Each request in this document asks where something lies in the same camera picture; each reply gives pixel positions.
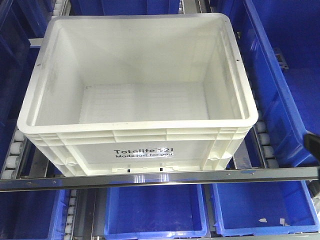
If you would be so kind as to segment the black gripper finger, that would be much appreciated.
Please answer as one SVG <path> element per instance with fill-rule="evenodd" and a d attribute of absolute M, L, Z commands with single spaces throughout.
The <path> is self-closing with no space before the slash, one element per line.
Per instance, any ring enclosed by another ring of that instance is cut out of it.
<path fill-rule="evenodd" d="M 307 133 L 303 137 L 304 147 L 320 161 L 320 136 L 312 133 Z"/>

